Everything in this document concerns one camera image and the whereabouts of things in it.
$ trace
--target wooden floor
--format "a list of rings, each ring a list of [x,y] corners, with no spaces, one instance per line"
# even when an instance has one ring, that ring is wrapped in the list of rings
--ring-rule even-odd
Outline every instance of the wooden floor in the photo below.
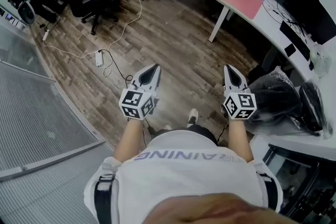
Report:
[[[189,110],[197,108],[199,123],[218,136],[226,124],[220,113],[223,65],[234,65],[247,74],[257,62],[237,38],[223,29],[213,43],[209,42],[215,21],[211,14],[204,16],[209,10],[206,0],[194,2],[203,8],[191,9],[181,0],[142,1],[141,18],[126,28],[123,38],[112,45],[111,53],[124,76],[147,65],[160,64],[160,100],[154,114],[147,118],[156,130],[166,124],[184,127]],[[119,22],[100,19],[95,36],[90,34],[91,21],[83,24],[67,7],[45,44],[79,56],[108,49],[120,37],[124,25],[140,12],[139,0],[121,0],[120,6],[116,13]],[[43,47],[44,32],[37,24],[31,26],[31,34],[68,97],[92,126],[116,146],[127,120],[118,106],[125,81],[115,66],[105,78],[95,65],[94,55],[80,60]],[[110,62],[108,55],[104,55],[104,61]]]

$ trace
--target white t-shirt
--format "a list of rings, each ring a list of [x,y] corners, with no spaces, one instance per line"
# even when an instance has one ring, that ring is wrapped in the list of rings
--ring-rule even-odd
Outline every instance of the white t-shirt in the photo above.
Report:
[[[112,215],[118,215],[121,224],[141,224],[157,204],[178,196],[233,193],[253,205],[263,205],[253,165],[190,131],[164,133],[133,159],[120,163],[109,157],[104,163],[117,171],[112,202],[117,203],[118,214]],[[96,218],[93,193],[101,174],[102,166],[84,192],[85,204]]]

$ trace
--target power strip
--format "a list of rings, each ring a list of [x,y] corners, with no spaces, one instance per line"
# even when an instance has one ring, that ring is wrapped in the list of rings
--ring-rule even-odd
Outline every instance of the power strip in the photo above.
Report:
[[[104,61],[103,61],[103,53],[101,50],[97,50],[96,51],[96,66],[97,67],[102,67],[104,64]]]
[[[43,36],[43,38],[42,38],[43,41],[46,41],[46,39],[47,39],[47,37],[48,37],[48,35],[49,35],[49,32],[50,32],[50,30],[47,30],[47,31],[44,33],[44,36]]]

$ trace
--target shoulder strap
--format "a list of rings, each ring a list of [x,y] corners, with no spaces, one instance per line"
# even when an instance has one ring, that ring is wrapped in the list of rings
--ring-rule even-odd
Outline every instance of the shoulder strap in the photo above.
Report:
[[[94,191],[94,203],[99,224],[112,224],[111,196],[114,174],[99,177]]]
[[[266,186],[268,208],[276,210],[278,204],[278,189],[274,179],[266,173],[257,172],[257,174],[264,180]]]

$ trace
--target shoe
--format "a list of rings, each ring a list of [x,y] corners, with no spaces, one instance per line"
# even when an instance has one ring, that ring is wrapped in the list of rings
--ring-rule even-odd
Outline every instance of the shoe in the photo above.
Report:
[[[189,112],[187,128],[189,128],[191,125],[196,124],[197,121],[198,121],[198,111],[197,109],[191,109]]]

